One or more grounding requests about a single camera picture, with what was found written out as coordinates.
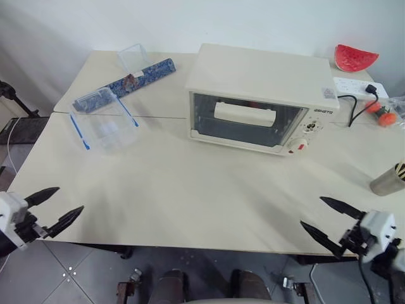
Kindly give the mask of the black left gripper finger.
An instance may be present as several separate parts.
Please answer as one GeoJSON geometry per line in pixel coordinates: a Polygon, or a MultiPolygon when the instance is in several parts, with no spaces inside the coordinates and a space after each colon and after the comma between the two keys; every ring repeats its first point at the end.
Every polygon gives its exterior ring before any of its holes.
{"type": "Polygon", "coordinates": [[[28,204],[28,207],[40,205],[41,203],[47,201],[52,195],[54,195],[59,190],[59,187],[49,187],[43,190],[40,190],[34,194],[25,198],[25,201],[28,204]]]}
{"type": "Polygon", "coordinates": [[[76,218],[82,213],[84,206],[80,206],[73,210],[70,210],[68,213],[63,215],[58,219],[58,221],[47,229],[47,237],[54,238],[66,228],[68,228],[76,220],[76,218]]]}

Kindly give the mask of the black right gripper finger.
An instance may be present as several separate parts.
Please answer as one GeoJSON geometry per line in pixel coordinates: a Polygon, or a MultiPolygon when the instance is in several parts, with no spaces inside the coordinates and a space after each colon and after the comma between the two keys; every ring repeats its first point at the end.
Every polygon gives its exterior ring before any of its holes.
{"type": "Polygon", "coordinates": [[[341,257],[344,249],[338,244],[331,241],[328,236],[321,232],[319,229],[309,225],[303,221],[300,221],[303,229],[320,245],[330,251],[335,257],[341,257]]]}
{"type": "Polygon", "coordinates": [[[346,214],[352,219],[362,219],[365,215],[364,212],[356,209],[355,207],[343,202],[339,201],[334,198],[320,196],[320,199],[326,203],[330,208],[334,209],[335,211],[346,214]]]}

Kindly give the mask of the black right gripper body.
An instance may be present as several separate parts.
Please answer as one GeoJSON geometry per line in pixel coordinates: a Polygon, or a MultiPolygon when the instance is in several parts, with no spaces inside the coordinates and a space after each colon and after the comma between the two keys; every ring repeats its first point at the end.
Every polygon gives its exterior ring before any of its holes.
{"type": "Polygon", "coordinates": [[[361,226],[363,218],[360,218],[352,229],[346,230],[339,241],[341,245],[339,256],[347,250],[359,256],[366,256],[372,245],[372,235],[370,231],[361,226]]]}

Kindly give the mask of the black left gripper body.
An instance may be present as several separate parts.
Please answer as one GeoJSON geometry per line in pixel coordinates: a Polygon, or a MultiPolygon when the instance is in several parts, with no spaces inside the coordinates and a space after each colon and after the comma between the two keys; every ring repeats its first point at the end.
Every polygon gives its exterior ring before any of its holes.
{"type": "Polygon", "coordinates": [[[28,244],[39,238],[47,238],[51,230],[46,226],[40,226],[37,217],[27,212],[23,220],[15,225],[15,232],[25,244],[28,244]]]}

